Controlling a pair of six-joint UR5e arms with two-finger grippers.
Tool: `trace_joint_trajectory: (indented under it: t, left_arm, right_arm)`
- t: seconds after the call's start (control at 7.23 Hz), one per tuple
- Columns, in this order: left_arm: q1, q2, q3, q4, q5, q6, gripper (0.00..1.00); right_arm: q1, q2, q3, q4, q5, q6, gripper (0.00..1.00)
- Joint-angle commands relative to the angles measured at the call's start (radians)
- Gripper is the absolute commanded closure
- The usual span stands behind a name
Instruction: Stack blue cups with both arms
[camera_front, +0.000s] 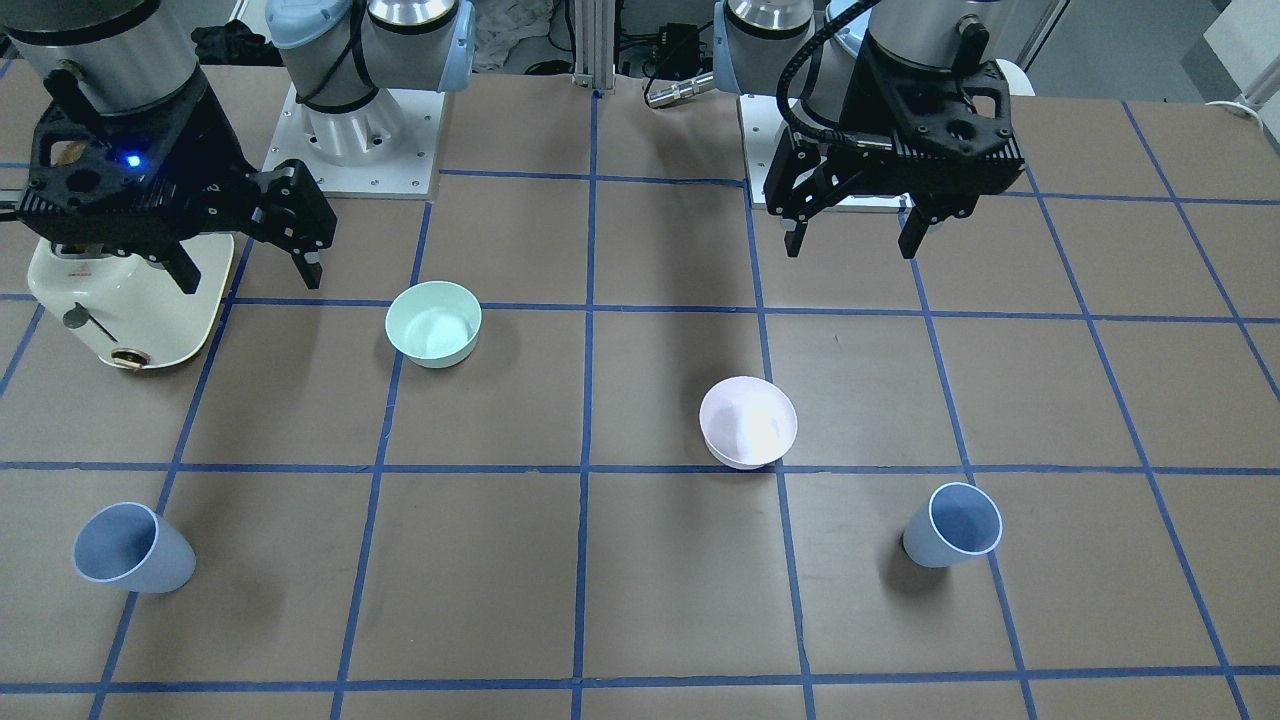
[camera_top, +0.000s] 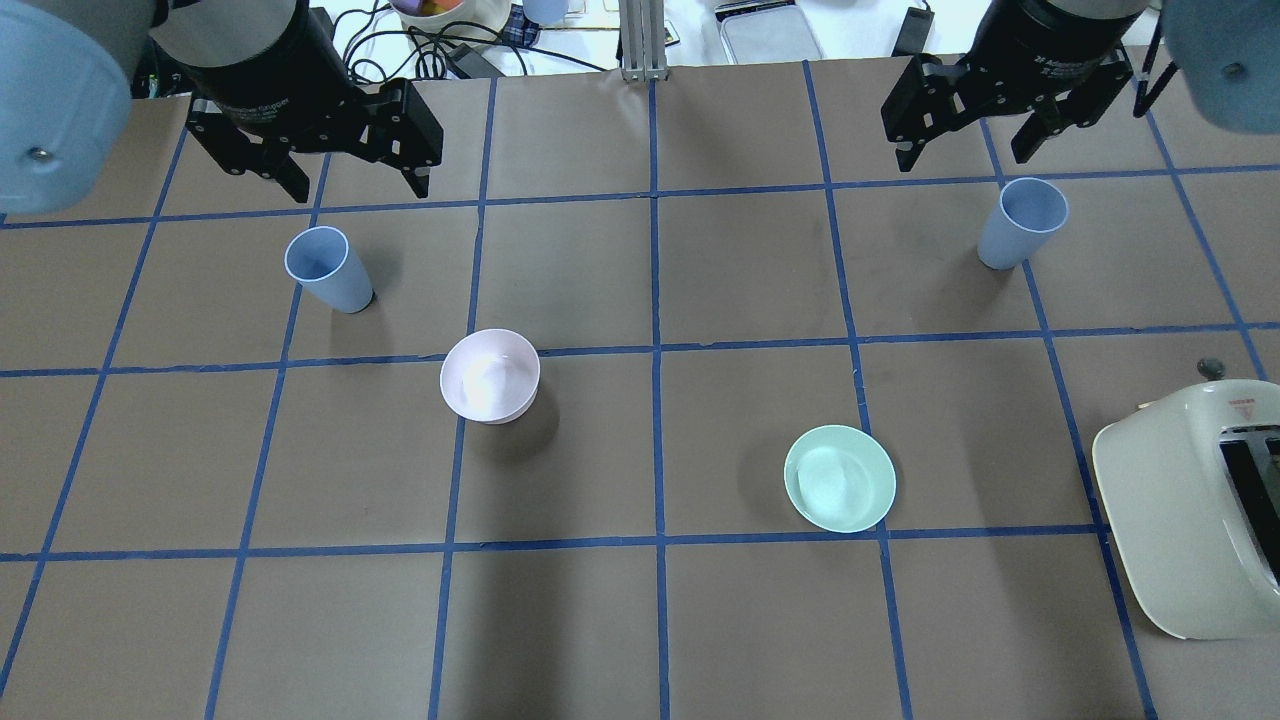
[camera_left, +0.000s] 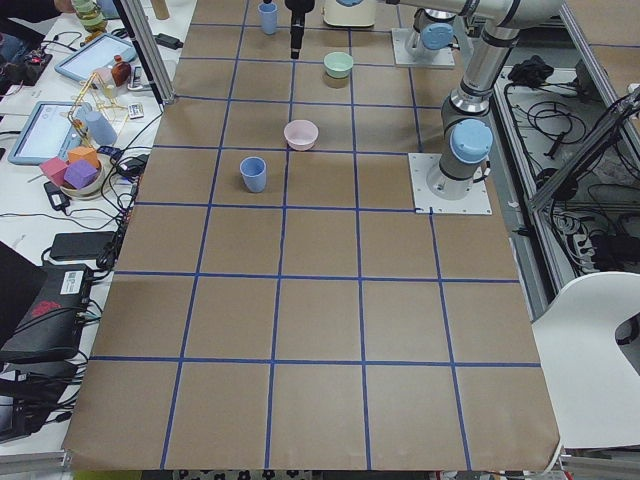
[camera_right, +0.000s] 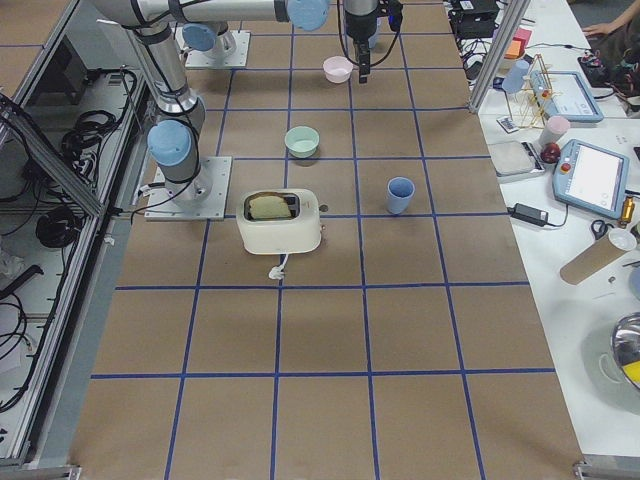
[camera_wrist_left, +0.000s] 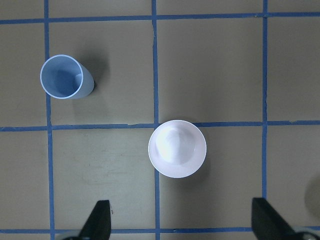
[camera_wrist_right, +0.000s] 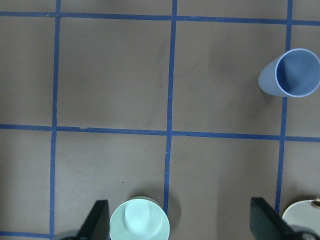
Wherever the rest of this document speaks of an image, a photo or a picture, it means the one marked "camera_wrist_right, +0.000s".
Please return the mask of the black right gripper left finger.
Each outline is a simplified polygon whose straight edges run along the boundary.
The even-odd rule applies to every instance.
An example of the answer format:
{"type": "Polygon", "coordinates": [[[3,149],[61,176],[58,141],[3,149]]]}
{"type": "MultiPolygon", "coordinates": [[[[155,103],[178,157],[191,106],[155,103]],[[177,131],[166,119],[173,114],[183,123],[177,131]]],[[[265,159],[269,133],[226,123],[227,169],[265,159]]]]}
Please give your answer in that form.
{"type": "Polygon", "coordinates": [[[77,233],[78,240],[107,240],[110,232],[108,200],[97,200],[77,233]]]}

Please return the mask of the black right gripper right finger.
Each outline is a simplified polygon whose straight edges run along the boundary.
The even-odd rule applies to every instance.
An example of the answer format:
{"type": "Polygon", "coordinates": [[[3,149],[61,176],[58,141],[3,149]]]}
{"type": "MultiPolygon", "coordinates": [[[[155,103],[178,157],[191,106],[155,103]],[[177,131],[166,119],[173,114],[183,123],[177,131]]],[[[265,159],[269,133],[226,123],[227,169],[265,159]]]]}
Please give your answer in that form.
{"type": "Polygon", "coordinates": [[[262,197],[250,200],[250,230],[256,240],[289,240],[295,235],[262,197]]]}

